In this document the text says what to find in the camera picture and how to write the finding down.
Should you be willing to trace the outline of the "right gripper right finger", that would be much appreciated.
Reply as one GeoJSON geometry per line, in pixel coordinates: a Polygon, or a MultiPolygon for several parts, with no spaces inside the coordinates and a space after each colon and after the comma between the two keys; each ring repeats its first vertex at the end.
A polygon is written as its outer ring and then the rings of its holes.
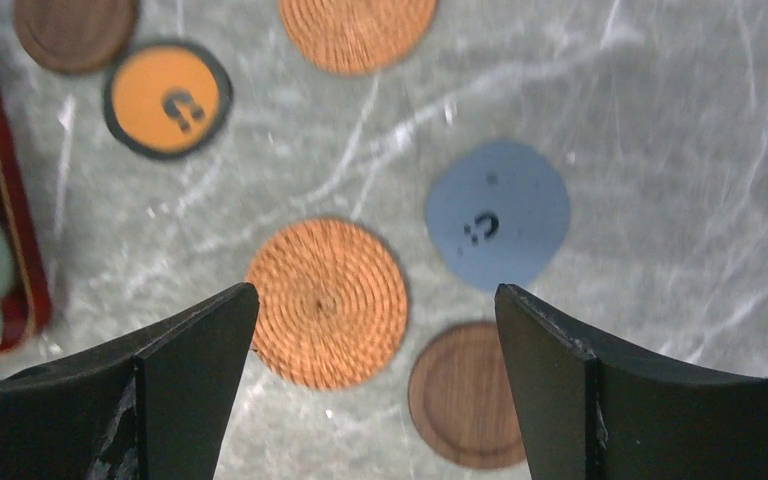
{"type": "Polygon", "coordinates": [[[675,360],[502,284],[495,316],[535,479],[768,479],[768,378],[675,360]]]}

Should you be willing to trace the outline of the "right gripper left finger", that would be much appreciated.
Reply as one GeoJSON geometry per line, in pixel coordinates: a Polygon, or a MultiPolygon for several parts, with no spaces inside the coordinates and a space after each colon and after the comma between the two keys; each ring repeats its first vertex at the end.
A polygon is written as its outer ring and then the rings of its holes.
{"type": "Polygon", "coordinates": [[[0,479],[210,479],[259,310],[232,286],[0,380],[0,479]]]}

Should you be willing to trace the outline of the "dark wood coaster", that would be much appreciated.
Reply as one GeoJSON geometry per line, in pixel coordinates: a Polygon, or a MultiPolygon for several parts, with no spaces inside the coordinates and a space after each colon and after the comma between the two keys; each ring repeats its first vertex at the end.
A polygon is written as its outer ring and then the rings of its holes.
{"type": "Polygon", "coordinates": [[[412,368],[408,405],[421,438],[457,465],[495,470],[526,459],[492,321],[456,325],[431,340],[412,368]]]}
{"type": "Polygon", "coordinates": [[[16,35],[41,67],[63,74],[97,71],[128,44],[138,0],[16,0],[16,35]]]}

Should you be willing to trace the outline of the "woven rattan coaster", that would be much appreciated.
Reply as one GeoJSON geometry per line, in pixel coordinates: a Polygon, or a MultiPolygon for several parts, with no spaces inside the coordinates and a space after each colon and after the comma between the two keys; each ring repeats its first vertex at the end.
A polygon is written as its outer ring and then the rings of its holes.
{"type": "Polygon", "coordinates": [[[339,75],[377,71],[408,55],[434,18],[436,0],[280,0],[288,38],[316,67],[339,75]]]}
{"type": "Polygon", "coordinates": [[[408,324],[408,292],[384,243],[319,217],[262,244],[246,274],[259,295],[253,337],[273,373],[317,390],[360,384],[388,365],[408,324]]]}

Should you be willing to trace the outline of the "blue rubber coaster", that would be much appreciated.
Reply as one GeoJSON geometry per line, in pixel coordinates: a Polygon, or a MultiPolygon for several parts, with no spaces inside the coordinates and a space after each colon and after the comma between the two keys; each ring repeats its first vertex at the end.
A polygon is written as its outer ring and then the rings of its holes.
{"type": "Polygon", "coordinates": [[[533,147],[485,143],[432,186],[425,222],[446,267],[470,286],[531,284],[560,249],[570,200],[560,173],[533,147]]]}

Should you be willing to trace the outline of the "orange black rubber coaster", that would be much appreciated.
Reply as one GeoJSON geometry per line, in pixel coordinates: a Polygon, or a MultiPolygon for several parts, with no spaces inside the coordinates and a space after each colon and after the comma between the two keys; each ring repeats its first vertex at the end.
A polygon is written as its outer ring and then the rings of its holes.
{"type": "Polygon", "coordinates": [[[221,130],[232,103],[225,67],[189,40],[162,38],[133,47],[113,63],[102,88],[110,134],[155,160],[204,147],[221,130]]]}

